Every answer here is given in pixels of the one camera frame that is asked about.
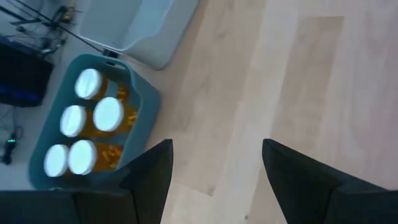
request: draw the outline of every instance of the electronic equipment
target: electronic equipment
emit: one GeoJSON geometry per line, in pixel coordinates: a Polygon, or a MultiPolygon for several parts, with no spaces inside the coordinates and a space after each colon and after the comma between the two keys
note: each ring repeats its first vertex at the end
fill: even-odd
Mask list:
{"type": "Polygon", "coordinates": [[[39,106],[47,91],[53,64],[32,49],[0,38],[0,103],[39,106]]]}
{"type": "Polygon", "coordinates": [[[11,153],[17,146],[17,134],[12,133],[9,139],[6,140],[4,143],[4,154],[1,157],[0,162],[4,163],[5,165],[9,165],[11,163],[11,153]]]}

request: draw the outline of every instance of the jar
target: jar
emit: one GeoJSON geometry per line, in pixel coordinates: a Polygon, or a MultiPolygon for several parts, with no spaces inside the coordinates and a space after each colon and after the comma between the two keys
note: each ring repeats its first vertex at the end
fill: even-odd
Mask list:
{"type": "MultiPolygon", "coordinates": [[[[75,83],[75,93],[85,100],[102,100],[108,90],[109,80],[100,71],[93,68],[82,71],[75,83]]],[[[117,83],[116,98],[125,102],[129,98],[129,90],[117,83]]]]}
{"type": "Polygon", "coordinates": [[[137,108],[106,97],[96,105],[93,117],[94,125],[100,131],[129,133],[137,118],[137,108]]]}
{"type": "Polygon", "coordinates": [[[49,177],[60,177],[68,170],[69,149],[63,144],[56,144],[47,151],[44,157],[44,172],[49,177]]]}
{"type": "Polygon", "coordinates": [[[93,112],[78,105],[65,109],[60,120],[61,133],[73,138],[108,137],[109,134],[97,130],[93,123],[93,112]]]}
{"type": "Polygon", "coordinates": [[[109,172],[115,170],[123,146],[80,140],[70,148],[68,157],[69,169],[72,173],[86,175],[90,172],[109,172]]]}

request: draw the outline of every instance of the plastic crate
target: plastic crate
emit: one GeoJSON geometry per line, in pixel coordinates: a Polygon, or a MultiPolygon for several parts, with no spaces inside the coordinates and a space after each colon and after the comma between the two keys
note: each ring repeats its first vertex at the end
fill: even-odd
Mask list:
{"type": "MultiPolygon", "coordinates": [[[[94,101],[78,98],[74,91],[74,84],[79,74],[87,68],[95,68],[108,78],[117,80],[130,88],[129,104],[138,108],[136,121],[129,134],[118,134],[112,139],[101,140],[124,146],[118,168],[140,156],[145,150],[147,139],[160,107],[159,92],[121,60],[97,55],[80,55],[67,68],[30,159],[29,178],[32,185],[37,189],[93,189],[98,181],[111,174],[111,172],[104,172],[88,175],[63,175],[54,178],[46,176],[44,172],[44,157],[50,146],[54,144],[70,146],[80,139],[79,137],[68,138],[60,132],[60,118],[64,109],[70,105],[95,107],[94,101]]],[[[116,84],[114,89],[108,87],[107,95],[116,95],[117,89],[116,84]]]]}
{"type": "Polygon", "coordinates": [[[79,36],[156,70],[171,61],[199,0],[92,0],[79,36]]]}

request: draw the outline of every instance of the white jar lid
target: white jar lid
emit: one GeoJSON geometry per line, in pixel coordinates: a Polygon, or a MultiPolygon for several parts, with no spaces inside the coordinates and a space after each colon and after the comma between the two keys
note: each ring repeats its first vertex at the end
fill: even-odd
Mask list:
{"type": "Polygon", "coordinates": [[[76,137],[86,123],[85,108],[78,105],[69,106],[61,116],[61,133],[68,137],[76,137]]]}
{"type": "Polygon", "coordinates": [[[86,175],[91,172],[97,160],[97,150],[93,142],[80,140],[70,147],[68,164],[72,173],[86,175]]]}
{"type": "Polygon", "coordinates": [[[75,83],[75,93],[80,98],[89,100],[95,96],[102,85],[102,75],[99,71],[89,68],[80,73],[75,83]]]}
{"type": "Polygon", "coordinates": [[[44,158],[44,172],[49,177],[59,177],[68,169],[68,147],[56,144],[46,153],[44,158]]]}
{"type": "Polygon", "coordinates": [[[114,131],[123,120],[123,104],[116,98],[103,98],[94,109],[94,125],[101,131],[114,131]]]}

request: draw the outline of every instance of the wooden floor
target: wooden floor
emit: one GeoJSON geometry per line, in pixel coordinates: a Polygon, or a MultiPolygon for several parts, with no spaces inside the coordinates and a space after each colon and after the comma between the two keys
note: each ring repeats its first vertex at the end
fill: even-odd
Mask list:
{"type": "Polygon", "coordinates": [[[260,157],[273,138],[398,188],[398,1],[201,0],[148,147],[174,140],[162,223],[285,223],[260,157]]]}

